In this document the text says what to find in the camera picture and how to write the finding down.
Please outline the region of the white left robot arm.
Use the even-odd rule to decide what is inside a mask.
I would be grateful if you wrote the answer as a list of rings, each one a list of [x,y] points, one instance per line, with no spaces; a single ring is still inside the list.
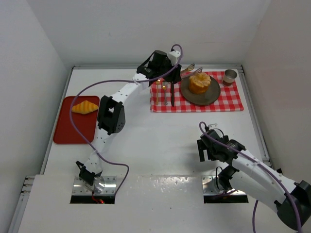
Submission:
[[[93,153],[85,163],[76,163],[80,169],[79,178],[91,189],[92,193],[99,193],[102,190],[103,162],[121,165],[106,160],[102,154],[110,147],[116,134],[125,126],[125,105],[160,78],[169,83],[180,81],[182,57],[182,49],[171,49],[169,53],[155,50],[138,66],[132,79],[123,80],[124,87],[111,96],[101,97],[97,113],[96,139],[90,142],[85,136],[82,137],[92,148]]]

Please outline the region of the round sugar-topped bread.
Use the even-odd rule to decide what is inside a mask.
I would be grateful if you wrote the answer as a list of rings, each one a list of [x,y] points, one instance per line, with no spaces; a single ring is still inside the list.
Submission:
[[[211,77],[206,73],[192,75],[189,78],[189,90],[191,93],[200,95],[207,92],[211,85]]]

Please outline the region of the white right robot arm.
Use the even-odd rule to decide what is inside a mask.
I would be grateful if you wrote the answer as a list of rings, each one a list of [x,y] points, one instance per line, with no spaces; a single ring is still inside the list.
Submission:
[[[200,161],[206,159],[226,163],[215,175],[211,188],[220,196],[236,189],[273,210],[278,218],[297,232],[311,217],[311,185],[296,182],[273,170],[244,145],[228,136],[208,130],[197,140]]]

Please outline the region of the silver metal tongs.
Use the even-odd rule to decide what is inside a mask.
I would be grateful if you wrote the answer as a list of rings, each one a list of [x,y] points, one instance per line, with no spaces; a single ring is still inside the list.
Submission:
[[[187,68],[185,68],[180,72],[180,77],[183,79],[192,75],[199,74],[202,71],[203,71],[202,67],[195,68],[195,64],[190,64]]]

